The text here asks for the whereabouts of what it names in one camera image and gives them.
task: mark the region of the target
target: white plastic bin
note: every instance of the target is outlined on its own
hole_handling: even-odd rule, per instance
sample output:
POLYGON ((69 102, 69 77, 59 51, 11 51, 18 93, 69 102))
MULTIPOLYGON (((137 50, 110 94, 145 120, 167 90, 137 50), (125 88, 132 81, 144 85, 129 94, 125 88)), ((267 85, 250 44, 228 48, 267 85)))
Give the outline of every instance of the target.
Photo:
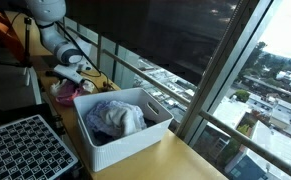
POLYGON ((74 99, 74 105, 78 117, 78 128, 88 154, 89 168, 94 172, 160 141, 173 119, 173 115, 141 88, 80 96, 74 99), (97 102, 104 100, 123 101, 137 105, 142 109, 144 117, 154 120, 156 124, 135 134, 97 146, 93 143, 95 138, 92 130, 85 124, 86 116, 97 102))

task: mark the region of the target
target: glass window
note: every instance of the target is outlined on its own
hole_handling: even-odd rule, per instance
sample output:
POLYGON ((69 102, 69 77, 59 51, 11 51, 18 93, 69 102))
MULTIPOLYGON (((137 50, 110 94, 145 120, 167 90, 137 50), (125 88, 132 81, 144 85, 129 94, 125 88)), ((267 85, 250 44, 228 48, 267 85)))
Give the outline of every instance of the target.
POLYGON ((69 19, 67 17, 64 17, 64 26, 67 30, 67 32, 72 36, 72 37, 76 37, 77 35, 72 32, 71 30, 69 30, 68 28, 74 30, 74 31, 77 31, 77 22, 73 21, 72 19, 69 19))
MULTIPOLYGON (((227 73, 224 75, 229 78, 214 99, 215 109, 210 108, 209 112, 228 127, 241 132, 291 166, 291 110, 287 111, 291 109, 291 2, 282 1, 271 20, 262 27, 266 27, 263 33, 254 36, 258 36, 255 45, 250 49, 247 46, 242 52, 249 51, 248 55, 241 55, 233 69, 225 70, 224 66, 223 72, 227 73), (273 93, 278 96, 266 98, 273 93), (249 101, 251 99, 262 106, 253 106, 254 103, 249 101)), ((203 131, 210 132, 211 128, 215 134, 227 135, 209 122, 203 131)), ((201 138, 203 137, 197 140, 193 138, 191 142, 201 144, 201 141, 204 141, 201 138)), ((196 146, 193 148, 198 153, 201 152, 196 146)), ((224 153, 220 153, 217 158, 221 163, 215 163, 215 159, 211 157, 206 159, 218 169, 225 169, 230 162, 236 162, 243 168, 245 163, 238 163, 237 159, 231 160, 245 151, 240 144, 229 138, 224 153)), ((249 161, 263 169, 263 173, 268 166, 271 167, 268 172, 276 178, 291 178, 270 163, 265 166, 266 163, 256 160, 258 158, 261 156, 254 153, 249 156, 249 161)), ((235 167, 231 170, 233 176, 244 174, 235 163, 232 167, 235 167)))
POLYGON ((78 32, 87 37, 89 40, 93 41, 95 44, 98 43, 98 34, 94 31, 86 28, 85 26, 79 24, 78 32))
POLYGON ((67 16, 197 85, 239 0, 68 0, 67 16))
MULTIPOLYGON (((99 44, 99 48, 101 48, 101 50, 107 50, 112 54, 115 54, 115 48, 116 48, 116 44, 105 38, 105 37, 100 37, 101 38, 101 44, 99 44)), ((114 67, 115 67, 115 61, 113 60, 113 58, 107 56, 104 53, 100 53, 99 54, 100 59, 99 59, 99 69, 104 72, 108 78, 113 79, 113 75, 115 74, 114 71, 114 67)))

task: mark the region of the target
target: crumpled cloth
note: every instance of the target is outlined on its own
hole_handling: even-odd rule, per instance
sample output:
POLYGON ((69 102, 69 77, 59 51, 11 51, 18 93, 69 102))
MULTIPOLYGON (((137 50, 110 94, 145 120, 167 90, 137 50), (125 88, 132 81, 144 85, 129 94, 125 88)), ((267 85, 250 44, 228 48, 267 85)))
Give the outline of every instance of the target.
POLYGON ((50 92, 56 97, 56 101, 66 106, 74 105, 74 98, 84 93, 84 88, 74 82, 63 79, 56 84, 52 84, 50 92))
POLYGON ((104 132, 114 137, 128 136, 147 126, 138 106, 121 101, 101 101, 87 114, 87 126, 94 132, 104 132))

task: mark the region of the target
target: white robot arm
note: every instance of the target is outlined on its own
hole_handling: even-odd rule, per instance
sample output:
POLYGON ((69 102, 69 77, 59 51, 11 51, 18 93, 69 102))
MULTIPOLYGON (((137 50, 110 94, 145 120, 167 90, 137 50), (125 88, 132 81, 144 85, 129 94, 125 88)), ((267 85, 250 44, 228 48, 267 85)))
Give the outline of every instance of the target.
MULTIPOLYGON (((82 52, 72 43, 62 37, 55 29, 54 22, 65 16, 64 0, 25 0, 39 28, 42 45, 49 50, 64 65, 57 65, 54 71, 75 83, 84 80, 77 71, 90 70, 91 64, 82 52)), ((81 38, 75 39, 85 54, 89 54, 91 44, 81 38)))

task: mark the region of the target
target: window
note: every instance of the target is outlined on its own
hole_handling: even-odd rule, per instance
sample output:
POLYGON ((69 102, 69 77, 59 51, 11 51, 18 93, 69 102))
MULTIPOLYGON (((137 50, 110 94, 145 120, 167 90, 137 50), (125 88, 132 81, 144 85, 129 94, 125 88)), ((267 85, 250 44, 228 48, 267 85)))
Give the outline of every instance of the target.
MULTIPOLYGON (((192 102, 190 105, 186 103, 177 103, 176 99, 165 94, 161 88, 155 87, 153 83, 150 83, 149 81, 147 82, 146 78, 135 74, 130 69, 125 69, 125 67, 121 66, 119 63, 115 63, 116 61, 114 61, 112 57, 107 56, 104 52, 100 53, 100 51, 98 51, 98 55, 100 56, 98 60, 101 60, 101 69, 106 72, 115 83, 124 88, 143 87, 158 101, 164 104, 167 109, 179 114, 179 122, 176 122, 177 126, 181 124, 178 130, 178 135, 193 147, 195 151, 201 153, 198 148, 195 148, 197 147, 197 144, 202 145, 203 143, 209 143, 211 146, 214 145, 218 150, 223 149, 223 145, 226 145, 223 152, 227 152, 228 149, 231 153, 234 152, 230 154, 231 156, 228 156, 228 154, 222 156, 222 153, 212 153, 212 157, 217 157, 217 161, 223 158, 223 169, 228 165, 226 163, 231 161, 231 159, 224 160, 224 157, 235 158, 240 150, 247 151, 248 148, 241 147, 240 144, 235 142, 235 139, 231 138, 231 136, 226 132, 220 130, 212 123, 207 122, 203 118, 206 118, 206 116, 203 116, 204 114, 202 115, 202 112, 212 114, 229 128, 241 132, 245 136, 254 140, 254 142, 259 142, 260 145, 262 144, 258 141, 260 139, 257 137, 271 138, 279 136, 280 139, 284 139, 284 142, 291 143, 291 139, 288 136, 285 136, 269 127, 271 115, 268 112, 263 112, 261 108, 256 109, 257 107, 251 110, 245 103, 250 99, 251 95, 255 95, 256 97, 259 96, 261 98, 262 96, 266 97, 269 93, 277 93, 281 95, 281 100, 284 101, 284 103, 291 104, 290 87, 282 83, 279 80, 279 77, 276 77, 276 74, 279 74, 280 71, 289 73, 291 61, 289 61, 289 58, 284 58, 283 55, 285 54, 281 54, 281 52, 286 53, 286 51, 281 51, 281 49, 275 50, 275 48, 273 48, 277 45, 286 45, 286 43, 282 42, 290 42, 291 40, 291 37, 289 36, 291 34, 291 32, 289 32, 291 31, 291 21, 286 20, 284 13, 275 13, 277 9, 287 9, 288 14, 291 14, 291 3, 284 1, 285 4, 283 3, 280 7, 279 0, 274 0, 273 3, 268 1, 259 1, 259 4, 256 4, 255 1, 245 1, 244 3, 240 5, 246 6, 246 9, 249 9, 249 11, 243 11, 244 8, 238 8, 238 12, 233 19, 233 24, 236 23, 237 26, 230 26, 228 28, 222 43, 215 53, 215 49, 210 49, 212 54, 214 53, 214 56, 211 61, 210 56, 206 57, 208 62, 210 62, 209 68, 202 70, 202 72, 204 72, 204 78, 199 80, 199 84, 197 83, 198 88, 187 82, 185 79, 176 77, 177 75, 181 76, 182 72, 179 72, 179 74, 172 74, 161 69, 164 66, 167 69, 170 69, 171 67, 175 67, 175 64, 162 63, 161 66, 157 66, 156 63, 154 65, 151 61, 153 57, 146 56, 146 53, 144 53, 142 49, 128 46, 127 44, 124 44, 123 41, 116 43, 111 40, 110 35, 99 37, 98 39, 98 42, 100 42, 99 48, 101 50, 106 50, 116 55, 123 59, 124 62, 126 61, 129 65, 144 72, 148 77, 160 81, 163 86, 168 87, 172 92, 175 92, 189 102, 192 102), (230 98, 234 93, 238 93, 239 95, 237 100, 230 98), (257 133, 264 133, 257 131, 259 129, 265 130, 265 133, 269 134, 266 136, 261 134, 257 135, 257 133), (228 144, 222 142, 221 146, 219 146, 218 143, 215 144, 206 141, 206 134, 209 135, 209 138, 213 139, 213 142, 215 142, 215 139, 222 139, 224 142, 228 142, 228 144)), ((181 45, 183 49, 186 49, 184 47, 189 47, 192 41, 197 40, 199 42, 204 42, 203 44, 206 43, 204 38, 191 39, 191 35, 189 35, 189 38, 181 38, 180 40, 180 42, 184 41, 186 44, 185 46, 182 46, 183 44, 181 45)), ((162 41, 161 43, 168 44, 168 41, 162 41)), ((286 47, 286 49, 291 50, 291 44, 288 44, 288 46, 289 47, 286 47)), ((199 51, 191 51, 191 53, 200 54, 199 51)), ((270 109, 277 107, 275 104, 271 105, 269 102, 267 103, 266 106, 270 109)), ((271 146, 271 148, 274 151, 277 147, 271 146)), ((251 156, 252 155, 257 158, 259 157, 257 154, 251 154, 251 156)), ((211 159, 211 154, 208 153, 206 156, 202 154, 201 156, 205 157, 207 160, 211 159)), ((242 162, 239 166, 244 167, 246 164, 242 162)), ((225 175, 232 174, 235 177, 239 177, 243 171, 238 171, 233 167, 234 166, 226 172, 222 168, 218 168, 221 169, 220 171, 225 175)), ((282 177, 280 178, 282 179, 289 177, 285 172, 282 172, 281 175, 282 177)))
MULTIPOLYGON (((72 30, 77 31, 77 22, 73 21, 72 19, 64 17, 64 25, 65 25, 66 29, 71 28, 72 30)), ((77 36, 73 31, 68 31, 68 33, 72 37, 76 37, 77 36)))
POLYGON ((89 40, 93 41, 94 43, 98 43, 98 34, 94 31, 91 31, 90 29, 86 28, 85 26, 79 24, 78 32, 80 32, 82 35, 86 36, 89 40))
POLYGON ((231 171, 232 175, 235 176, 235 177, 239 177, 241 175, 241 172, 239 170, 237 170, 236 168, 234 168, 232 171, 231 171))
POLYGON ((264 175, 263 177, 260 178, 260 180, 267 180, 268 177, 266 175, 264 175))
POLYGON ((239 162, 239 166, 241 167, 241 168, 243 168, 243 167, 245 167, 246 166, 246 161, 244 161, 244 160, 241 160, 240 162, 239 162))
POLYGON ((240 0, 68 0, 67 16, 197 85, 240 0))
MULTIPOLYGON (((240 47, 236 46, 231 53, 228 53, 228 59, 226 63, 221 66, 221 71, 211 70, 206 72, 206 79, 202 80, 200 91, 198 91, 194 97, 196 106, 192 107, 190 109, 191 113, 187 115, 192 124, 187 123, 188 125, 184 125, 183 127, 185 130, 186 128, 189 129, 189 133, 185 135, 184 139, 187 140, 190 145, 193 145, 193 147, 195 147, 196 143, 200 142, 200 133, 204 132, 204 128, 212 126, 211 123, 205 121, 206 119, 204 118, 211 120, 209 115, 213 115, 225 124, 227 128, 239 131, 259 145, 263 144, 264 138, 268 138, 268 141, 265 140, 265 142, 281 142, 283 140, 287 143, 284 147, 291 148, 291 146, 288 145, 288 143, 291 143, 291 128, 286 128, 284 133, 280 133, 276 129, 271 129, 270 120, 273 116, 270 113, 262 111, 261 108, 257 109, 254 107, 254 109, 250 109, 250 107, 246 105, 250 97, 253 97, 253 99, 261 99, 262 96, 266 97, 266 95, 270 93, 285 94, 284 96, 282 95, 280 99, 276 99, 276 103, 273 105, 266 100, 265 103, 266 106, 279 111, 278 118, 280 118, 281 121, 289 122, 290 120, 289 113, 285 111, 285 107, 291 107, 291 89, 287 85, 285 86, 283 82, 279 81, 279 77, 276 77, 280 72, 289 73, 289 69, 291 68, 291 61, 289 61, 289 59, 291 59, 291 47, 284 48, 286 50, 284 54, 280 53, 283 51, 276 50, 279 46, 283 47, 286 45, 286 39, 277 38, 277 33, 280 35, 285 33, 286 36, 289 36, 291 31, 291 19, 289 19, 291 18, 291 3, 283 2, 284 3, 277 8, 278 11, 276 14, 271 12, 274 15, 269 13, 269 16, 265 16, 264 19, 261 20, 261 24, 255 30, 255 34, 250 37, 250 41, 245 41, 247 43, 245 46, 246 48, 242 50, 239 48, 244 47, 244 45, 240 44, 240 40, 245 37, 245 34, 241 36, 237 42, 240 47), (282 24, 282 19, 286 19, 286 24, 282 24), (233 93, 239 94, 239 97, 237 97, 238 101, 236 102, 230 99, 230 95, 233 93)), ((222 62, 220 60, 222 56, 220 56, 219 59, 216 57, 217 55, 215 55, 215 59, 213 60, 219 61, 215 62, 214 65, 216 67, 213 67, 214 70, 218 68, 216 63, 222 62)), ((266 148, 267 151, 275 154, 275 151, 277 151, 279 147, 273 143, 272 145, 267 144, 266 148)), ((235 160, 240 153, 244 153, 247 149, 248 148, 242 148, 239 143, 231 139, 227 147, 224 148, 224 154, 221 153, 218 158, 222 160, 225 157, 231 157, 232 160, 235 160)), ((255 159, 260 156, 256 154, 256 156, 248 155, 248 157, 250 159, 255 159)), ((238 162, 237 160, 231 161, 231 159, 226 159, 221 164, 226 167, 226 163, 224 162, 229 161, 238 162)), ((220 165, 218 162, 209 162, 217 167, 220 165)), ((255 164, 257 167, 262 167, 262 164, 259 162, 255 164)), ((229 172, 235 174, 235 170, 233 172, 235 166, 232 165, 231 168, 232 171, 229 172)), ((289 177, 288 173, 288 171, 281 170, 281 174, 278 178, 284 179, 285 177, 289 177)))

